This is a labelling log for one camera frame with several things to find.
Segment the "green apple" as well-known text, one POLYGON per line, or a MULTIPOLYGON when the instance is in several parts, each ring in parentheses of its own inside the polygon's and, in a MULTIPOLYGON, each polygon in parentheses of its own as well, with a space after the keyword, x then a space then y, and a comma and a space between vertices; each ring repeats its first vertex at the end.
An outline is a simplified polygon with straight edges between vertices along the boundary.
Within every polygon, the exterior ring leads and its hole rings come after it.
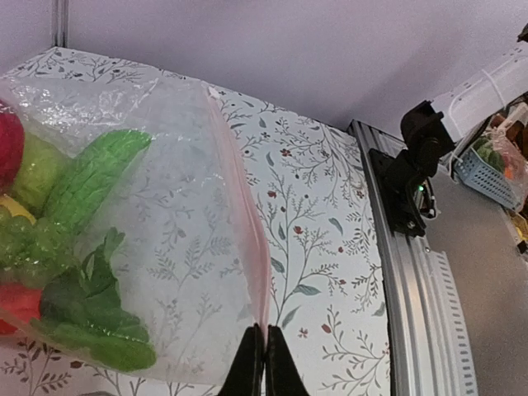
POLYGON ((21 167, 10 196, 35 217, 40 216, 50 192, 71 158, 53 144, 26 133, 21 167))

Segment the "clear zip top bag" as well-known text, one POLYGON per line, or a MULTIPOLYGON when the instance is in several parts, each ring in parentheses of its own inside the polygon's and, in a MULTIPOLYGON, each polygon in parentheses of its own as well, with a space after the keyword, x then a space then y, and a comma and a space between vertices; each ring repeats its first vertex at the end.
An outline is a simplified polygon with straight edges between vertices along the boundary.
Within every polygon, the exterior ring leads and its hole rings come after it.
POLYGON ((2 79, 2 332, 222 384, 267 320, 269 261, 212 87, 2 79))

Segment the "red apple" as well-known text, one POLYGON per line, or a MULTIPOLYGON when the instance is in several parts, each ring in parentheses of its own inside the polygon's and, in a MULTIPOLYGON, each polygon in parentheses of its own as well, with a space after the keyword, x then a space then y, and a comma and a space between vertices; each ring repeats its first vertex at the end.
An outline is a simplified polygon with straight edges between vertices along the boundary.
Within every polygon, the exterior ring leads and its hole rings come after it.
POLYGON ((7 192, 21 167, 25 131, 19 117, 5 111, 1 114, 1 193, 7 192))

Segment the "green cucumber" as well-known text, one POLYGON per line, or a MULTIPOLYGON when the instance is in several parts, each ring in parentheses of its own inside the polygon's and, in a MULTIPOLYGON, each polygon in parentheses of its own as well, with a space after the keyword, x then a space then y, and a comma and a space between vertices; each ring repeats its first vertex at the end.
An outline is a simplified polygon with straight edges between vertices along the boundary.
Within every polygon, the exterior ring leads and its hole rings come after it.
POLYGON ((112 130, 94 139, 50 192, 43 216, 69 233, 81 233, 136 156, 152 138, 140 130, 112 130))

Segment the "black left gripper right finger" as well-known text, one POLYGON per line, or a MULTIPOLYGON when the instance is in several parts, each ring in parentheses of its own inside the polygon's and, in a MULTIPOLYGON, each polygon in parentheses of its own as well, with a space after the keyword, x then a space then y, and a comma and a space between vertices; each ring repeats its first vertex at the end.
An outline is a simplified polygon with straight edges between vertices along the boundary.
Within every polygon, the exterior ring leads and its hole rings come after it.
POLYGON ((309 396, 297 371, 283 332, 268 326, 266 347, 266 395, 309 396))

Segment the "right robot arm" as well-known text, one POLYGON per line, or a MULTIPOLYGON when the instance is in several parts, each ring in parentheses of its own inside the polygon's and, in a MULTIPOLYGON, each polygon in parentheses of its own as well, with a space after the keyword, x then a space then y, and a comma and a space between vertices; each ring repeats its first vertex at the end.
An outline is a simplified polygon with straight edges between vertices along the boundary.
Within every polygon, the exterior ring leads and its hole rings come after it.
POLYGON ((459 86, 425 100, 401 119, 404 156, 413 165, 436 165, 488 116, 527 93, 527 29, 516 46, 459 86))

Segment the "green grape bunch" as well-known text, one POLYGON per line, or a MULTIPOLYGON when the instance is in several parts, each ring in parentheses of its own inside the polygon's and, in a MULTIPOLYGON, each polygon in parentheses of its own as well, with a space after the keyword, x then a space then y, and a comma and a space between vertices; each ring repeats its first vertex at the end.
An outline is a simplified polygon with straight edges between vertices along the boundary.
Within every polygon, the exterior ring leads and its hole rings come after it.
POLYGON ((56 276, 79 266, 73 240, 62 227, 1 208, 1 282, 42 289, 56 276))

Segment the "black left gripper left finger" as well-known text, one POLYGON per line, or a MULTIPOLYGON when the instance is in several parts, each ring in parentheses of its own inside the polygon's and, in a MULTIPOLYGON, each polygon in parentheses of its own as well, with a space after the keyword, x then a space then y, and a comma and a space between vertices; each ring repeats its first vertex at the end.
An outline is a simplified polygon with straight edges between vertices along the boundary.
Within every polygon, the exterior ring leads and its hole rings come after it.
POLYGON ((233 363, 220 389, 220 396, 258 396, 264 368, 264 337, 255 323, 246 329, 233 363))

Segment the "orange carrot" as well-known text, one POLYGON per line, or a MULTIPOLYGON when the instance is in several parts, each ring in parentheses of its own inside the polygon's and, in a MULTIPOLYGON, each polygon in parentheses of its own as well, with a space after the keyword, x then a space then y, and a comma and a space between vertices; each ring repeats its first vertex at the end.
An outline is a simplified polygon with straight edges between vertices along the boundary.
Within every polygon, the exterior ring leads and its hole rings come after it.
POLYGON ((158 356, 142 320, 122 306, 111 268, 125 235, 110 229, 83 261, 48 282, 1 284, 1 331, 28 330, 115 370, 146 370, 158 356))

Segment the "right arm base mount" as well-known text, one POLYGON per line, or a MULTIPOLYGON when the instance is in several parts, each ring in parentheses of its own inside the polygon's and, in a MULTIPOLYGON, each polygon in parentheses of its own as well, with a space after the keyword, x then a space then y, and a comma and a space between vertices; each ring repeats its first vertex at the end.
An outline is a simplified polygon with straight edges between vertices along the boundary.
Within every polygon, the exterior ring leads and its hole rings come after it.
POLYGON ((368 156, 390 229, 410 237, 423 237, 426 224, 418 208, 416 194, 419 187, 436 174, 438 163, 418 161, 408 149, 391 157, 371 148, 368 156))

